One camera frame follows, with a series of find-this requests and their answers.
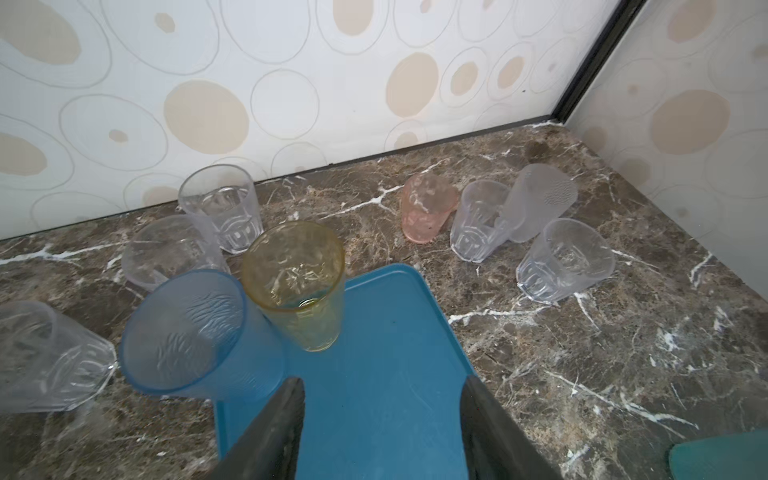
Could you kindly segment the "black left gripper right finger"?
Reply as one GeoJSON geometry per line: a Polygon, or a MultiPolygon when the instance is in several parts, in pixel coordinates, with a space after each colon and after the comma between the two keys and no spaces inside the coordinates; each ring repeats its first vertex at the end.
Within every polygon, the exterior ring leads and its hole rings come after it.
{"type": "Polygon", "coordinates": [[[469,375],[460,397],[460,424],[471,479],[559,479],[485,384],[469,375]]]}

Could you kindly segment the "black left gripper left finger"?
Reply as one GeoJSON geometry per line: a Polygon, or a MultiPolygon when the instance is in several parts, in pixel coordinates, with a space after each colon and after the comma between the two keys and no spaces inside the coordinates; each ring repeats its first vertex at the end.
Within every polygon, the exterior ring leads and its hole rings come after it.
{"type": "Polygon", "coordinates": [[[304,418],[304,382],[288,377],[207,479],[294,479],[304,418]]]}

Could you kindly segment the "blue tall plastic glass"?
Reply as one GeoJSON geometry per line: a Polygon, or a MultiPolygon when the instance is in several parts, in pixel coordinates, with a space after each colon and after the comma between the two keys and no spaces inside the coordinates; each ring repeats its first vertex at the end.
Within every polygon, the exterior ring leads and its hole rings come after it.
{"type": "Polygon", "coordinates": [[[148,295],[122,334],[126,380],[151,396],[259,400],[285,374],[281,340],[240,282],[193,270],[148,295]]]}

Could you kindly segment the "yellow tall plastic glass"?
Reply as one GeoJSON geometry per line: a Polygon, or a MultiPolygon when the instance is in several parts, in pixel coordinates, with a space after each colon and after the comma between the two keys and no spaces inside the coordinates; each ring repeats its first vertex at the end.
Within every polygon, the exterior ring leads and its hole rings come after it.
{"type": "Polygon", "coordinates": [[[289,221],[265,231],[245,252],[240,274],[249,298],[301,349],[323,351],[338,339],[345,250],[329,227],[289,221]]]}

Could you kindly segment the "green textured plastic glass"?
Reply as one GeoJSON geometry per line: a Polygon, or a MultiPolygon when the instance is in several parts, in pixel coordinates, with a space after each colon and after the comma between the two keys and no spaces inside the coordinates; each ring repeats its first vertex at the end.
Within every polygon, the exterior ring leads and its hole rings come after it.
{"type": "Polygon", "coordinates": [[[673,479],[767,479],[767,430],[677,444],[668,465],[673,479]]]}

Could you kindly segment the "teal plastic tray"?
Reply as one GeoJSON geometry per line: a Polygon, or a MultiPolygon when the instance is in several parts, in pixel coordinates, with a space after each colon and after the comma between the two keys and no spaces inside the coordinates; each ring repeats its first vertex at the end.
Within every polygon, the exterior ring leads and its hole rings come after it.
{"type": "Polygon", "coordinates": [[[404,264],[344,286],[342,329],[310,353],[282,335],[234,355],[257,385],[214,407],[215,479],[464,479],[462,386],[473,372],[425,280],[404,264]],[[303,428],[276,462],[259,459],[252,423],[291,379],[304,392],[303,428]]]}

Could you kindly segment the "clear glass near right gripper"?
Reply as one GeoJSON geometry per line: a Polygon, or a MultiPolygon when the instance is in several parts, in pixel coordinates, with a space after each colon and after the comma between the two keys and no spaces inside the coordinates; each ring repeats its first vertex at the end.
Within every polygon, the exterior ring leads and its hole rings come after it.
{"type": "Polygon", "coordinates": [[[516,269],[520,290],[531,300],[554,304],[611,276],[616,259],[607,241],[572,218],[549,222],[516,269]]]}

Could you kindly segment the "clear faceted glass back right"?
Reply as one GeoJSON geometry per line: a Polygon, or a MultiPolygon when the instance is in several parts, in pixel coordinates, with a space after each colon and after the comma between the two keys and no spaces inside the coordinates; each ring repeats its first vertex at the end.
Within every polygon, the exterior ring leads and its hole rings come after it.
{"type": "Polygon", "coordinates": [[[481,263],[509,239],[512,224],[505,203],[511,188],[493,180],[468,184],[450,232],[452,251],[463,261],[481,263]]]}

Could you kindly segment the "clear short faceted glass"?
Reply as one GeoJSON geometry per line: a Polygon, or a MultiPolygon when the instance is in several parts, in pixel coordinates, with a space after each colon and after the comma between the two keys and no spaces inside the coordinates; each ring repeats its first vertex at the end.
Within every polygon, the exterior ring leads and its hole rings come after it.
{"type": "Polygon", "coordinates": [[[164,217],[142,228],[123,251],[121,267],[131,283],[147,291],[192,270],[230,274],[212,228],[186,214],[164,217]]]}

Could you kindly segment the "clear faceted glass far left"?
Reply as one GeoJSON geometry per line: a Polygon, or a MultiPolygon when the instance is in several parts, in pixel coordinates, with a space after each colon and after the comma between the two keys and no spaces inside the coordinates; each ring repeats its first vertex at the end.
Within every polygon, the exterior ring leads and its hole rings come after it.
{"type": "Polygon", "coordinates": [[[1,306],[1,413],[70,411],[98,395],[114,345],[39,301],[1,306]]]}

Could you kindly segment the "frosted textured clear glass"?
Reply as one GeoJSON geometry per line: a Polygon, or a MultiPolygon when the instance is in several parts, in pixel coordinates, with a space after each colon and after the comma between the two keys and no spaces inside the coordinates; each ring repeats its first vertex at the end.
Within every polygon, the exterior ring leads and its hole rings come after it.
{"type": "Polygon", "coordinates": [[[578,198],[571,178],[547,164],[530,164],[518,175],[504,204],[504,218],[511,231],[508,239],[523,243],[538,235],[578,198]]]}

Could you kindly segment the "clear faceted glass back left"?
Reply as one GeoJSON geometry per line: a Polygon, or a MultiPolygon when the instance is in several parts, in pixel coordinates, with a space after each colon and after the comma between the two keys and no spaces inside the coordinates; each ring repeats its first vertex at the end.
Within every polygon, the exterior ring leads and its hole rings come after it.
{"type": "Polygon", "coordinates": [[[230,254],[247,251],[264,232],[253,179],[237,165],[217,164],[194,172],[182,183],[178,203],[186,214],[207,223],[230,254]]]}

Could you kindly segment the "pink plastic glass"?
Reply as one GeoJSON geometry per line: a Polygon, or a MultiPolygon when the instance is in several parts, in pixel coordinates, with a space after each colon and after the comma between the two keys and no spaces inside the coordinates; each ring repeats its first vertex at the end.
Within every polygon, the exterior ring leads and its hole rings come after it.
{"type": "Polygon", "coordinates": [[[446,177],[419,173],[404,185],[401,225],[407,239],[417,244],[434,240],[459,202],[459,190],[446,177]]]}

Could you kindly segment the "black corner frame post right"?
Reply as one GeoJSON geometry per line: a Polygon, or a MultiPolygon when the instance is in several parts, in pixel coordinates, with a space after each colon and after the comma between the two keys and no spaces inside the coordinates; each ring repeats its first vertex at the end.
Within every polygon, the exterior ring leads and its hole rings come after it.
{"type": "Polygon", "coordinates": [[[565,123],[570,118],[646,3],[646,0],[621,0],[617,3],[556,104],[550,116],[552,120],[565,123]]]}

